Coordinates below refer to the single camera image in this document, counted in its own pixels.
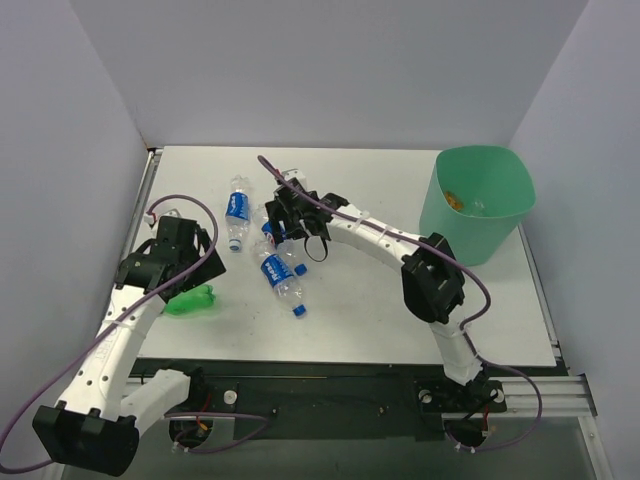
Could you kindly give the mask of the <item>orange juice bottle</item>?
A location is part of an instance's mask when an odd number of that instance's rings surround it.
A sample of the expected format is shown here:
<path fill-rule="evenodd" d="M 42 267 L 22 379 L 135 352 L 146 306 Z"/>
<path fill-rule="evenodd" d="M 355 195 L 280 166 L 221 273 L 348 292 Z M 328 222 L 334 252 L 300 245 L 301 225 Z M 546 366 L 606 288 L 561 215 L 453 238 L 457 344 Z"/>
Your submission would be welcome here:
<path fill-rule="evenodd" d="M 454 193 L 450 191 L 445 191 L 444 197 L 448 205 L 454 211 L 461 212 L 464 209 L 464 203 Z"/>

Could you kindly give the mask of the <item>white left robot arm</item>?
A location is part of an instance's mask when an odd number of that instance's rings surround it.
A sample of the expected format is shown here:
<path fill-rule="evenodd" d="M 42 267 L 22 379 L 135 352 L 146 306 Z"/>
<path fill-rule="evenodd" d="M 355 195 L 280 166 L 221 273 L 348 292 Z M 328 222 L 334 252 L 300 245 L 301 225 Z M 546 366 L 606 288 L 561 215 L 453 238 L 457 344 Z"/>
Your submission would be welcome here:
<path fill-rule="evenodd" d="M 111 476 L 132 463 L 142 435 L 165 413 L 200 408 L 200 368 L 173 363 L 134 393 L 129 374 L 154 321 L 170 299 L 225 273 L 208 233 L 190 219 L 163 216 L 154 237 L 119 265 L 93 347 L 53 407 L 32 425 L 52 461 Z"/>

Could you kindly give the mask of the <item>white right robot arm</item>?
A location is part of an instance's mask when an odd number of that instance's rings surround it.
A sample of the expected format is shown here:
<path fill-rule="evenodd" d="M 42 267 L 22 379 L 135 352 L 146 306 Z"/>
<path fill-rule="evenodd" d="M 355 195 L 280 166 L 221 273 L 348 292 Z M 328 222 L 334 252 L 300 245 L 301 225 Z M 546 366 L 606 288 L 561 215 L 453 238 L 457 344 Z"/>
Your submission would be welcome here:
<path fill-rule="evenodd" d="M 401 277 L 406 308 L 429 324 L 450 381 L 449 402 L 468 409 L 483 395 L 476 378 L 482 363 L 463 330 L 456 309 L 464 303 L 464 276 L 446 239 L 404 233 L 359 210 L 346 199 L 314 191 L 306 198 L 281 186 L 266 203 L 274 240 L 308 240 L 351 246 L 389 266 Z"/>

